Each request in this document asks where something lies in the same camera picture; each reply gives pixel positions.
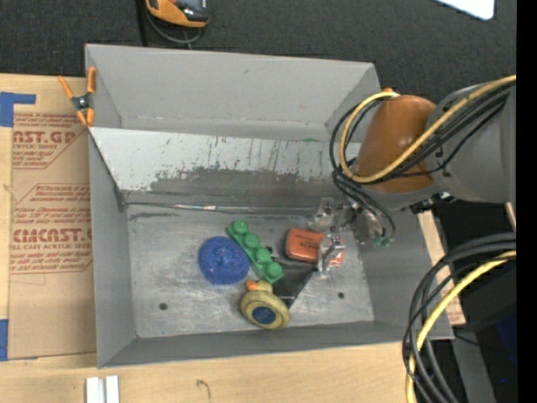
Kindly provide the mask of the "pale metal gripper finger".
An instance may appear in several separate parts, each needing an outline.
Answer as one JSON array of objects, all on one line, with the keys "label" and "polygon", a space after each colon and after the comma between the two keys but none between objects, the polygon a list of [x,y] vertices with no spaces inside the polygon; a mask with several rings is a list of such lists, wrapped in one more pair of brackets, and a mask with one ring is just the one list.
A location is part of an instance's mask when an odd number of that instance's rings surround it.
[{"label": "pale metal gripper finger", "polygon": [[345,244],[339,235],[327,234],[322,238],[318,248],[318,270],[327,271],[337,267],[343,259]]},{"label": "pale metal gripper finger", "polygon": [[323,197],[311,221],[314,231],[334,231],[339,227],[342,205],[331,197]]}]

